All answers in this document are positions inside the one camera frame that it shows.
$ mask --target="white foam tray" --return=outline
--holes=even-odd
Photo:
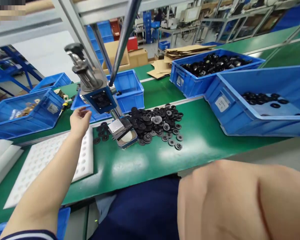
[[[48,165],[69,133],[33,145],[3,209],[15,207],[30,184]],[[93,174],[93,135],[89,127],[82,140],[80,156],[72,182]]]

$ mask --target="red box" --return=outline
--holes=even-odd
[[[138,49],[138,40],[137,37],[129,37],[128,44],[127,44],[128,52],[131,50]]]

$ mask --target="person's arm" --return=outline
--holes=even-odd
[[[76,109],[71,131],[58,152],[29,186],[14,209],[0,239],[19,231],[45,229],[57,233],[58,211],[76,171],[81,142],[89,128],[91,111]]]

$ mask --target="machine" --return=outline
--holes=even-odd
[[[132,124],[123,116],[120,106],[115,98],[117,90],[114,86],[114,80],[118,72],[118,68],[128,42],[130,30],[134,24],[141,0],[131,0],[128,6],[128,12],[125,17],[124,24],[121,29],[119,46],[116,53],[113,67],[108,67],[111,71],[110,81],[107,80],[102,69],[95,66],[92,69],[88,60],[84,57],[84,47],[81,43],[72,43],[67,45],[64,50],[71,57],[74,66],[72,71],[80,78],[81,91],[80,95],[91,105],[98,113],[109,112],[114,121],[108,125],[109,131],[113,136],[113,140],[121,148],[126,148],[137,141],[137,133],[133,129]],[[102,38],[98,31],[97,24],[91,25],[100,50],[107,65],[110,65],[108,54],[105,50]]]

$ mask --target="white foam sheet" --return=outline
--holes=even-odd
[[[69,133],[33,145],[3,209],[15,207],[30,184],[48,165]],[[82,140],[80,156],[72,182],[93,174],[93,135],[89,127]]]
[[[0,183],[23,153],[19,146],[10,147],[0,157]]]

